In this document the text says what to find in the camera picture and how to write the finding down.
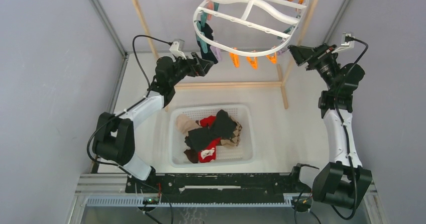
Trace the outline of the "argyle brown sock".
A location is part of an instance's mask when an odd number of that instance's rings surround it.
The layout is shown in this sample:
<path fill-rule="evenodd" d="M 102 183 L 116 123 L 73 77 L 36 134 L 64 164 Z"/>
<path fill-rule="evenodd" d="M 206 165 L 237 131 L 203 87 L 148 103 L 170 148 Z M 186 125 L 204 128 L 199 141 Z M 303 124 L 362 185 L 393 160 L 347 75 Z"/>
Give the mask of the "argyle brown sock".
<path fill-rule="evenodd" d="M 233 117 L 230 116 L 230 119 L 236 124 L 235 129 L 233 130 L 233 133 L 231 135 L 230 139 L 221 139 L 220 145 L 225 148 L 236 148 L 238 147 L 240 140 L 241 140 L 241 132 L 242 132 L 242 125 Z"/>

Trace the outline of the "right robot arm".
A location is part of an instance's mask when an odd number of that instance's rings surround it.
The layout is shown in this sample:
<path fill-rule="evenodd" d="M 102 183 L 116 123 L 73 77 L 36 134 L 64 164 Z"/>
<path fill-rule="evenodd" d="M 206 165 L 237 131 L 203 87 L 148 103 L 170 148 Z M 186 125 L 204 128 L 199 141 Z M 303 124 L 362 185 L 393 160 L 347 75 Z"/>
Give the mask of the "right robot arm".
<path fill-rule="evenodd" d="M 336 45 L 290 45 L 288 50 L 298 66 L 307 64 L 306 69 L 317 71 L 327 85 L 318 108 L 329 143 L 329 162 L 325 167 L 297 164 L 290 185 L 297 192 L 309 188 L 314 201 L 355 210 L 372 182 L 371 171 L 363 167 L 358 157 L 352 131 L 353 93 L 365 71 L 357 62 L 344 66 L 338 63 Z"/>

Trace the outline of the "red sock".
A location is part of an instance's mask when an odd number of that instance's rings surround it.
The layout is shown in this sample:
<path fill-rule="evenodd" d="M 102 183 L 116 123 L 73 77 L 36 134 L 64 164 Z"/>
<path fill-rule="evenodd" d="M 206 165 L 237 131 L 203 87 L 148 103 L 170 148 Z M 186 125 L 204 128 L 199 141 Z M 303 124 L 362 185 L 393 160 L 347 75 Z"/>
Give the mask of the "red sock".
<path fill-rule="evenodd" d="M 198 152 L 199 163 L 208 163 L 214 161 L 217 157 L 216 143 L 212 141 L 205 149 Z"/>
<path fill-rule="evenodd" d="M 198 124 L 203 128 L 211 128 L 216 121 L 216 116 L 209 116 L 198 121 Z"/>

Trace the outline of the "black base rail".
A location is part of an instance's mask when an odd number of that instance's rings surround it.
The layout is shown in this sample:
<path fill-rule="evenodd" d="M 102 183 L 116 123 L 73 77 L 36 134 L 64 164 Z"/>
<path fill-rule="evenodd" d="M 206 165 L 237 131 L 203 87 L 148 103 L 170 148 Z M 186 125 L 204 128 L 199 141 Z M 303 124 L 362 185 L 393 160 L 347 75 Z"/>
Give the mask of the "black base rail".
<path fill-rule="evenodd" d="M 165 173 L 146 181 L 128 177 L 125 192 L 172 204 L 273 204 L 311 188 L 290 173 Z"/>

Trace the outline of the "brown striped sock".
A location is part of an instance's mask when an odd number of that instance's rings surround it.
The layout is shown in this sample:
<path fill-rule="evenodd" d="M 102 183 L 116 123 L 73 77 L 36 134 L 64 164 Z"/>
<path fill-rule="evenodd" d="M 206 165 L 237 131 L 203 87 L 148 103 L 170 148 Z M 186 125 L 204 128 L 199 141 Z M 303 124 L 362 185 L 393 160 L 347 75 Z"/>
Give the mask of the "brown striped sock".
<path fill-rule="evenodd" d="M 199 162 L 197 151 L 193 149 L 187 149 L 184 151 L 184 154 L 186 155 L 190 163 L 196 164 Z"/>

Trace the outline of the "black sock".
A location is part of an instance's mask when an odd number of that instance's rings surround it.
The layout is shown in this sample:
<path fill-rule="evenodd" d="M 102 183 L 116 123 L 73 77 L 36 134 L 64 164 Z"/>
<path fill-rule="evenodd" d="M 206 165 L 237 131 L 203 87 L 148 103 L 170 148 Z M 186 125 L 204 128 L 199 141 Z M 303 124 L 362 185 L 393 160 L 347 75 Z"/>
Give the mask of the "black sock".
<path fill-rule="evenodd" d="M 230 139 L 234 135 L 236 126 L 236 122 L 231 119 L 230 115 L 221 109 L 210 127 L 210 133 L 216 138 Z"/>
<path fill-rule="evenodd" d="M 190 149 L 200 152 L 216 138 L 208 127 L 202 127 L 189 131 L 184 142 Z"/>

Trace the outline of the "white plastic laundry basket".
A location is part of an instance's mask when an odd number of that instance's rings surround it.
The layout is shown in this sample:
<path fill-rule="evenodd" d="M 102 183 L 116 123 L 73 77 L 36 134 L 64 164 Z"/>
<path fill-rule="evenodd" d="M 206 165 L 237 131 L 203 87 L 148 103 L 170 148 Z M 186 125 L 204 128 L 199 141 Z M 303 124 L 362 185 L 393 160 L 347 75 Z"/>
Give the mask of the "white plastic laundry basket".
<path fill-rule="evenodd" d="M 215 160 L 207 163 L 191 163 L 184 154 L 184 151 L 188 148 L 184 142 L 184 135 L 176 128 L 177 117 L 180 114 L 184 114 L 192 120 L 201 120 L 217 114 L 220 110 L 226 111 L 242 125 L 239 145 L 232 148 L 218 146 Z M 243 104 L 205 105 L 177 108 L 171 112 L 170 116 L 168 148 L 169 162 L 175 168 L 213 167 L 251 163 L 256 156 L 256 143 L 250 110 Z"/>

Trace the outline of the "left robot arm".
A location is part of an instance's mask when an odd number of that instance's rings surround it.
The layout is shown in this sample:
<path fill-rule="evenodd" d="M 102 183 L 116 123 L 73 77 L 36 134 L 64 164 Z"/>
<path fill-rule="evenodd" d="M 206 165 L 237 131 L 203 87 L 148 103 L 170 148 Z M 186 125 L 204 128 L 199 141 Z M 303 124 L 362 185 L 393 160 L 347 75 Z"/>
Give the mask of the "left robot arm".
<path fill-rule="evenodd" d="M 164 56 L 157 60 L 155 75 L 141 100 L 118 114 L 104 112 L 98 117 L 96 130 L 91 135 L 89 153 L 103 158 L 105 165 L 117 166 L 138 179 L 144 192 L 157 186 L 153 167 L 136 154 L 135 129 L 154 113 L 165 108 L 175 95 L 175 86 L 185 77 L 203 77 L 214 62 L 200 58 Z"/>

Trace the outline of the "beige sock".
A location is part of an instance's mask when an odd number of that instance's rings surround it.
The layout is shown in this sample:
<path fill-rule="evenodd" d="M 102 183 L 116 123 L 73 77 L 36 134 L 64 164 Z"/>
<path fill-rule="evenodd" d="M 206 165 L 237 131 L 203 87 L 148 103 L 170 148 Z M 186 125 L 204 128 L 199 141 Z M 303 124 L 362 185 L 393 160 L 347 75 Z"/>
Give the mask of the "beige sock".
<path fill-rule="evenodd" d="M 201 126 L 195 120 L 191 119 L 185 114 L 180 114 L 177 116 L 175 126 L 176 129 L 186 137 L 188 137 L 189 131 L 201 128 Z"/>

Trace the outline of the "white oval clip hanger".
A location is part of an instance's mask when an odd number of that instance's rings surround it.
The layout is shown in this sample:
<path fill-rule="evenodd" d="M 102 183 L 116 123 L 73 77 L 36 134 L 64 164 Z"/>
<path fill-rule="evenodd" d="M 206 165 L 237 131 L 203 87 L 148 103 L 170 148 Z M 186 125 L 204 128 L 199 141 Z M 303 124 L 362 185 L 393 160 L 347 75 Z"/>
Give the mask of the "white oval clip hanger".
<path fill-rule="evenodd" d="M 305 0 L 285 0 L 292 1 L 294 3 L 302 3 Z M 288 15 L 291 18 L 300 18 L 299 10 L 287 6 L 283 6 L 274 2 L 271 2 L 270 5 L 276 8 L 277 11 Z M 218 11 L 220 13 L 233 16 L 235 18 L 240 18 L 244 11 L 246 10 L 247 3 L 234 3 L 234 4 L 218 4 L 208 2 L 206 4 L 206 8 L 212 9 L 214 11 Z M 294 26 L 290 26 L 286 23 L 279 21 L 278 19 L 272 17 L 263 9 L 253 6 L 251 12 L 247 17 L 247 21 L 258 24 L 261 26 L 265 26 L 267 28 L 276 30 L 278 32 L 288 33 L 292 29 L 297 29 Z M 213 40 L 219 44 L 223 44 L 230 48 L 238 49 L 245 52 L 262 52 L 265 50 L 270 50 L 273 47 L 282 43 L 282 38 L 277 37 L 272 34 L 267 34 L 263 31 L 249 28 L 247 26 L 230 22 L 229 20 L 225 20 L 219 17 L 215 17 L 210 14 L 199 14 L 197 16 L 197 21 L 195 22 L 192 17 L 192 24 L 195 29 L 201 30 L 201 34 L 206 36 L 209 40 Z M 214 46 L 209 44 L 202 44 L 202 41 L 196 35 L 196 41 L 200 48 L 200 52 L 203 59 L 207 59 L 213 62 L 218 62 L 217 58 L 218 51 L 220 50 Z M 269 60 L 275 59 L 278 54 L 271 54 L 270 56 L 266 56 Z M 252 63 L 252 67 L 254 69 L 257 68 L 257 59 L 256 57 Z"/>

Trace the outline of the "wooden drying rack frame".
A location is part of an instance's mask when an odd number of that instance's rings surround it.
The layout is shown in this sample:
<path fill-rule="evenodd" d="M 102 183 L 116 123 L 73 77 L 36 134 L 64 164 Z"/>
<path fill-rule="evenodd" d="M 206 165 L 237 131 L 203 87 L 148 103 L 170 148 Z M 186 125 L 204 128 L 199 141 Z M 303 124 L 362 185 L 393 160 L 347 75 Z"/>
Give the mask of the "wooden drying rack frame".
<path fill-rule="evenodd" d="M 307 29 L 310 25 L 311 19 L 313 17 L 313 13 L 315 11 L 316 5 L 319 0 L 305 0 L 302 3 L 294 3 L 292 1 L 285 1 L 285 0 L 204 0 L 199 7 L 197 8 L 196 12 L 193 15 L 193 20 L 197 21 L 197 16 L 199 14 L 210 14 L 215 17 L 219 17 L 225 20 L 229 20 L 230 22 L 235 22 L 244 26 L 247 26 L 249 28 L 257 29 L 260 31 L 263 31 L 267 34 L 272 34 L 277 37 L 282 38 L 282 43 L 273 47 L 270 50 L 265 50 L 262 52 L 245 52 L 238 49 L 230 48 L 228 46 L 225 46 L 223 44 L 219 44 L 213 40 L 209 40 L 206 36 L 203 36 L 201 34 L 201 30 L 195 29 L 196 35 L 199 37 L 199 39 L 202 41 L 202 44 L 209 44 L 211 46 L 214 46 L 220 50 L 224 50 L 230 53 L 231 59 L 233 61 L 236 61 L 238 56 L 244 56 L 247 58 L 247 60 L 252 63 L 256 57 L 260 56 L 270 56 L 271 54 L 276 55 L 278 51 L 282 50 L 286 44 L 288 44 L 294 35 L 296 29 L 290 30 L 288 33 L 278 32 L 276 30 L 267 28 L 265 26 L 261 26 L 258 24 L 254 24 L 247 21 L 247 17 L 249 13 L 251 12 L 251 9 L 253 6 L 257 6 L 261 9 L 263 9 L 265 12 L 267 12 L 272 17 L 278 19 L 279 21 L 286 23 L 290 26 L 294 26 L 295 28 L 298 27 L 298 25 L 302 25 L 298 40 L 296 41 L 298 44 L 300 44 L 306 33 Z M 230 15 L 226 15 L 223 13 L 220 13 L 218 11 L 214 11 L 212 9 L 206 8 L 206 4 L 208 2 L 212 3 L 218 3 L 218 4 L 234 4 L 234 3 L 247 3 L 246 10 L 244 11 L 243 15 L 240 18 L 235 18 Z M 291 18 L 288 15 L 285 15 L 279 11 L 276 10 L 276 8 L 272 7 L 270 5 L 271 2 L 295 8 L 299 10 L 300 18 Z M 177 85 L 177 89 L 208 89 L 208 88 L 237 88 L 237 87 L 279 87 L 281 89 L 282 99 L 284 108 L 289 108 L 288 98 L 286 95 L 285 86 L 287 84 L 289 75 L 292 71 L 292 68 L 295 64 L 294 60 L 289 61 L 286 71 L 282 71 L 280 64 L 276 65 L 277 73 L 278 73 L 278 80 L 277 81 L 253 81 L 253 82 L 193 82 L 193 83 L 179 83 Z"/>

